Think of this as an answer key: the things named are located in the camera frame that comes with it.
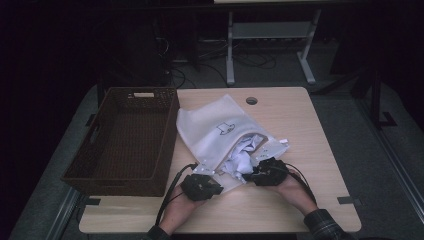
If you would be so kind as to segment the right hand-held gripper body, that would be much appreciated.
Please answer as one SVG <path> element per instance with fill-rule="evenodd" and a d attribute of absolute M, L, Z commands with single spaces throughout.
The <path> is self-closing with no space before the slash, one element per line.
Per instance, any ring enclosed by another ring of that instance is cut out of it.
<path fill-rule="evenodd" d="M 257 186 L 277 186 L 282 183 L 289 170 L 286 164 L 274 157 L 272 150 L 262 148 L 255 156 L 255 184 Z"/>

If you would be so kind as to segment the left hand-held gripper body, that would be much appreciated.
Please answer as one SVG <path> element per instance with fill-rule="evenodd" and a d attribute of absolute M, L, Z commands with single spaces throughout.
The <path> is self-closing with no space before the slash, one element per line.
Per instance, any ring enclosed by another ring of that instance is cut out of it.
<path fill-rule="evenodd" d="M 181 189 L 185 195 L 192 201 L 203 201 L 211 199 L 211 193 L 216 192 L 211 189 L 217 186 L 210 182 L 209 175 L 191 174 L 187 175 L 181 183 Z"/>

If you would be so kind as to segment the white shirt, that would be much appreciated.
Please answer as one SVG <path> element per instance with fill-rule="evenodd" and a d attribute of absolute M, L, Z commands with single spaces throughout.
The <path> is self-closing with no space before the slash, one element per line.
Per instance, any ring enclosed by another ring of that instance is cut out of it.
<path fill-rule="evenodd" d="M 221 170 L 245 183 L 244 175 L 253 172 L 250 154 L 256 150 L 263 140 L 264 137 L 259 134 L 243 136 L 228 154 L 227 159 L 221 166 Z"/>

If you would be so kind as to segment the white mesh laundry bag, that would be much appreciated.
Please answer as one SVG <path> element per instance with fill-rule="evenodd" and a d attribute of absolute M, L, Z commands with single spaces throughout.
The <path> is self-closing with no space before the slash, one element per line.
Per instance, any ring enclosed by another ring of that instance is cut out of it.
<path fill-rule="evenodd" d="M 228 154 L 243 136 L 259 134 L 264 137 L 262 143 L 250 154 L 253 168 L 257 166 L 255 156 L 262 148 L 272 150 L 274 157 L 281 156 L 289 148 L 287 140 L 274 138 L 230 95 L 195 110 L 180 109 L 177 129 L 183 142 L 198 161 L 193 172 L 209 175 L 225 192 L 244 184 L 221 170 Z"/>

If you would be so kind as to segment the brown woven basket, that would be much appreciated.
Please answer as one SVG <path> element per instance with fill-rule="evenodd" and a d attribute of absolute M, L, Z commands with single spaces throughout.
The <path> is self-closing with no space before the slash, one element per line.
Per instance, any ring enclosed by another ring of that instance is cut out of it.
<path fill-rule="evenodd" d="M 179 108 L 174 88 L 111 87 L 62 180 L 90 196 L 163 196 Z"/>

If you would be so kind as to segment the person's left hand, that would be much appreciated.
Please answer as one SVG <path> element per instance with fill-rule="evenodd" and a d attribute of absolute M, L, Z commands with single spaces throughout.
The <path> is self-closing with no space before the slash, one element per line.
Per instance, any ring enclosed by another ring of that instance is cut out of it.
<path fill-rule="evenodd" d="M 171 201 L 165 208 L 159 227 L 171 236 L 205 203 L 206 201 L 192 201 L 186 196 L 180 185 L 176 186 L 171 194 Z"/>

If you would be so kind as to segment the person's right hand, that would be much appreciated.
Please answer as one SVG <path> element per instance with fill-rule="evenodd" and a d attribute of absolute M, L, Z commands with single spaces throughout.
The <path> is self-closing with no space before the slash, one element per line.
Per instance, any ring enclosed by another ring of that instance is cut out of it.
<path fill-rule="evenodd" d="M 266 189 L 276 192 L 304 216 L 318 209 L 317 204 L 308 195 L 303 186 L 291 175 L 288 175 L 279 185 L 266 186 Z"/>

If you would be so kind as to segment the grey tape strip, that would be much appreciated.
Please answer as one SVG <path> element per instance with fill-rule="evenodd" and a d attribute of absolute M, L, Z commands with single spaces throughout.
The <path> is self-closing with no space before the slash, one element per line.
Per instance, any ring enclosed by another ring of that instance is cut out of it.
<path fill-rule="evenodd" d="M 337 197 L 337 200 L 340 205 L 343 204 L 353 204 L 353 205 L 362 205 L 362 202 L 358 198 L 353 198 L 351 196 Z"/>

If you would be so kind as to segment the black metal stand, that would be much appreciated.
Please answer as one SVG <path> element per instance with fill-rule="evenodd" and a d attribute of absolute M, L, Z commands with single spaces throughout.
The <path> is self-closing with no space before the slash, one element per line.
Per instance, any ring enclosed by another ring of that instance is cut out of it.
<path fill-rule="evenodd" d="M 354 99 L 364 99 L 366 94 L 371 92 L 369 117 L 373 125 L 379 130 L 383 127 L 396 126 L 397 123 L 391 114 L 389 112 L 382 112 L 380 109 L 382 80 L 379 71 L 375 68 L 361 67 L 358 70 L 341 77 L 328 86 L 311 92 L 311 95 L 329 94 L 353 80 L 355 80 L 355 84 L 350 90 L 350 94 Z"/>

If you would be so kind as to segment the white metal desk frame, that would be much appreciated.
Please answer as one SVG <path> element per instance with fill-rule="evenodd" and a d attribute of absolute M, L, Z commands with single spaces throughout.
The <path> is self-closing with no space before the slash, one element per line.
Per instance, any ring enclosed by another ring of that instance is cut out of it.
<path fill-rule="evenodd" d="M 235 84 L 233 61 L 234 40 L 299 38 L 304 39 L 306 43 L 303 50 L 297 53 L 297 58 L 307 83 L 314 85 L 316 80 L 309 66 L 307 57 L 315 36 L 320 16 L 321 10 L 316 9 L 312 19 L 309 21 L 236 22 L 234 21 L 234 12 L 230 11 L 228 13 L 227 26 L 227 84 Z"/>

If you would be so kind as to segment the metal floor rail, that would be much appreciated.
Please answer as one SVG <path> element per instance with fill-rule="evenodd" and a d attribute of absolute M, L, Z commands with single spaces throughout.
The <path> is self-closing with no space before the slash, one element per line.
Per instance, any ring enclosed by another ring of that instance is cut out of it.
<path fill-rule="evenodd" d="M 380 147 L 383 149 L 394 174 L 403 189 L 406 197 L 408 198 L 411 206 L 413 207 L 420 222 L 424 225 L 424 196 L 419 192 L 416 184 L 411 179 L 409 173 L 401 162 L 401 158 L 391 145 L 389 138 L 384 133 L 386 127 L 396 127 L 397 124 L 389 112 L 383 112 L 383 120 L 375 120 L 372 117 L 372 110 L 367 106 L 365 100 L 355 99 L 355 104 L 359 109 L 362 117 L 366 120 L 372 134 L 377 139 Z"/>
<path fill-rule="evenodd" d="M 71 219 L 72 213 L 74 211 L 75 206 L 80 198 L 81 194 L 70 188 L 61 203 L 58 213 L 50 227 L 50 230 L 46 236 L 46 240 L 60 240 L 67 225 Z"/>

